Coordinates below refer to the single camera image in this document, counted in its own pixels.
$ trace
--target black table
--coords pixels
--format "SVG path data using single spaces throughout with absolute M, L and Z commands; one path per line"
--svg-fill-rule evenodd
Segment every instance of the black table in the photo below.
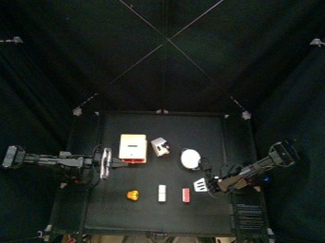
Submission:
M 241 115 L 88 113 L 76 118 L 68 151 L 72 154 L 91 154 L 93 147 L 103 144 L 111 147 L 112 156 L 117 158 L 120 134 L 146 135 L 147 162 L 112 169 L 109 178 L 91 191 L 75 186 L 60 189 L 51 218 L 52 233 L 150 236 L 239 234 L 234 199 L 222 193 L 194 192 L 192 182 L 204 174 L 183 167 L 180 154 L 184 148 L 196 150 L 200 157 L 211 162 L 215 175 L 223 166 L 254 162 L 249 121 Z M 171 153 L 160 158 L 150 144 L 158 137 L 163 137 L 171 147 Z M 166 185 L 166 202 L 158 202 L 160 184 Z M 182 201 L 183 188 L 190 188 L 188 204 Z M 138 201 L 125 197 L 132 190 L 139 191 Z M 253 194 L 249 198 L 250 204 L 263 207 L 262 194 Z M 262 213 L 262 226 L 266 225 L 265 219 Z

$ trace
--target white block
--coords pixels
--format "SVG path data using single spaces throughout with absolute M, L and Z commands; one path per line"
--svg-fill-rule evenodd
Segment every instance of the white block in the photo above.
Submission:
M 143 134 L 121 134 L 117 157 L 129 163 L 144 163 L 147 140 Z
M 166 201 L 166 194 L 159 194 L 158 201 L 164 202 Z
M 158 201 L 164 202 L 166 201 L 166 185 L 159 185 L 158 189 Z

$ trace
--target orange object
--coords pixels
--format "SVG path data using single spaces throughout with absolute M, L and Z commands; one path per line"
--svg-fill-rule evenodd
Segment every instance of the orange object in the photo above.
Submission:
M 131 199 L 132 201 L 136 201 L 138 200 L 138 191 L 128 192 L 127 198 Z

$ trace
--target small white cube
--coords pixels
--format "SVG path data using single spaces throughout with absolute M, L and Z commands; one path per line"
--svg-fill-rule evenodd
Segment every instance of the small white cube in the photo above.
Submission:
M 159 202 L 164 202 L 166 201 L 166 185 L 159 185 L 158 201 Z

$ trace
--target ceiling wire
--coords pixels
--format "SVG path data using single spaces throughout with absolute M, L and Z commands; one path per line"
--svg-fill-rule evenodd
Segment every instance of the ceiling wire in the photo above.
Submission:
M 134 69 L 136 67 L 136 65 L 144 60 L 147 59 L 147 57 L 156 52 L 156 50 L 162 47 L 163 45 L 158 45 L 125 70 L 124 72 L 112 80 L 107 83 L 107 85 L 104 85 L 100 90 L 92 94 L 92 96 L 89 96 L 80 104 L 79 106 L 73 109 L 79 109 L 81 108 L 107 88 L 109 85 L 112 85 L 112 83 L 115 83 L 125 74 L 128 71 L 131 71 L 131 69 Z
M 167 39 L 168 43 L 179 50 L 179 52 L 184 55 L 187 60 L 195 65 L 195 67 L 199 69 L 199 71 L 206 75 L 206 77 L 210 79 L 211 82 L 214 82 L 214 78 L 208 75 L 208 73 L 204 71 L 204 69 L 192 61 L 192 59 L 187 56 L 187 54 L 180 50 L 180 48 L 175 45 L 175 43 Z M 222 88 L 222 86 L 215 83 L 218 89 L 222 91 L 223 95 L 227 96 L 231 101 L 238 105 L 242 111 L 246 111 L 245 107 L 239 104 L 238 100 L 232 97 L 232 95 Z
M 139 60 L 136 61 L 135 64 L 131 65 L 131 67 L 107 84 L 104 85 L 104 87 L 99 90 L 99 92 L 96 92 L 89 98 L 87 98 L 87 100 L 84 102 L 80 103 L 80 105 L 75 108 L 81 108 L 81 106 L 84 106 L 107 88 L 108 86 L 115 83 L 115 81 L 124 76 L 124 74 L 134 69 L 134 67 L 160 48 L 163 47 L 163 59 L 166 60 L 166 43 L 170 43 L 176 49 L 178 51 L 184 55 L 184 57 L 188 59 L 188 61 L 194 64 L 194 66 L 198 68 L 198 70 L 206 75 L 206 77 L 208 78 L 208 80 L 211 82 L 215 83 L 214 78 L 208 75 L 208 73 L 204 71 L 204 69 L 192 61 L 192 59 L 186 55 L 186 53 L 180 50 L 180 48 L 175 45 L 175 43 L 171 41 L 216 6 L 219 6 L 219 4 L 223 2 L 224 0 L 219 0 L 170 38 L 167 38 L 167 31 L 166 28 L 167 26 L 167 13 L 166 16 L 162 15 L 163 18 L 163 24 L 162 24 L 162 28 L 163 28 L 163 32 L 160 32 L 155 26 L 140 16 L 140 14 L 134 10 L 132 7 L 129 7 L 125 2 L 123 0 L 119 0 L 119 2 L 127 7 L 127 9 L 139 17 L 139 19 L 151 27 L 151 29 L 154 29 L 159 35 L 163 37 L 162 39 L 162 44 L 152 50 L 148 52 L 148 54 Z M 164 75 L 166 75 L 166 67 L 162 68 L 162 87 L 164 88 Z M 246 111 L 245 107 L 241 105 L 241 103 L 238 102 L 238 100 L 230 95 L 230 93 L 222 88 L 222 86 L 219 84 L 216 84 L 219 90 L 222 91 L 223 95 L 227 96 L 231 101 L 236 104 L 236 106 L 239 107 L 239 109 L 242 111 Z
M 172 40 L 223 1 L 219 0 L 168 39 Z
M 160 88 L 160 109 L 164 109 L 166 103 L 166 73 L 167 73 L 167 16 L 168 16 L 168 0 L 162 0 L 162 44 L 163 44 L 163 57 L 162 57 L 162 88 Z

